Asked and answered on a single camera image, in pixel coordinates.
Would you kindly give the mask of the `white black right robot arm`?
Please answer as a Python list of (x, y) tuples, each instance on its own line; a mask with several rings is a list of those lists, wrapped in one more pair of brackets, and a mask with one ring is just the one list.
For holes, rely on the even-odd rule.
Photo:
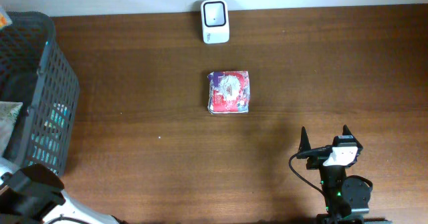
[(320, 188), (301, 178), (324, 197), (326, 213), (316, 216), (317, 223), (364, 223), (373, 184), (364, 177), (346, 174), (362, 150), (362, 144), (347, 126), (343, 126), (342, 134), (335, 136), (332, 144), (319, 148), (310, 146), (302, 127), (299, 149), (291, 159), (306, 159), (308, 170), (320, 172)]

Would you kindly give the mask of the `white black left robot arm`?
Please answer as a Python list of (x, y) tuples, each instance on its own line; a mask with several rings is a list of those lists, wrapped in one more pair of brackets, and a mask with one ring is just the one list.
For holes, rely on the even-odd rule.
[(60, 178), (42, 164), (19, 167), (1, 159), (1, 222), (4, 224), (121, 224), (70, 197)]

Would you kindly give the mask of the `red purple tissue pack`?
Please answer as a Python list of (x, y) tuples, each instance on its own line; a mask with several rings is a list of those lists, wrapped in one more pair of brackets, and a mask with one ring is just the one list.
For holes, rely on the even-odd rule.
[(211, 72), (208, 111), (211, 114), (249, 112), (250, 83), (248, 71)]

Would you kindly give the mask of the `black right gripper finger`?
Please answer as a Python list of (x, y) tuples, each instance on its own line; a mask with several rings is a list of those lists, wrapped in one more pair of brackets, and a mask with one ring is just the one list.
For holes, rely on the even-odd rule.
[(346, 143), (357, 143), (358, 140), (354, 137), (354, 135), (351, 133), (350, 129), (347, 127), (347, 125), (343, 126), (342, 129), (342, 135), (341, 135), (341, 141)]
[(310, 142), (308, 139), (308, 134), (306, 132), (305, 127), (303, 126), (301, 129), (301, 136), (300, 136), (300, 144), (299, 144), (299, 151), (308, 151), (311, 149)]

